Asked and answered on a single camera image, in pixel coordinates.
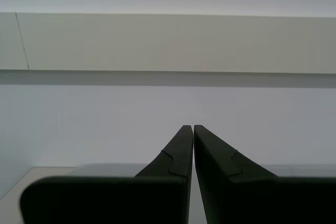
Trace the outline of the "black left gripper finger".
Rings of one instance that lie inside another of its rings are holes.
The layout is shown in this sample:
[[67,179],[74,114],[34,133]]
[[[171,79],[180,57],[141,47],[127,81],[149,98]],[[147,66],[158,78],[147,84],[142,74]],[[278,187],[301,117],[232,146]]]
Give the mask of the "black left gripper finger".
[[24,223],[188,223],[194,136],[185,125],[130,177],[53,176],[20,196]]
[[194,156],[208,223],[335,223],[332,177],[279,177],[202,125]]

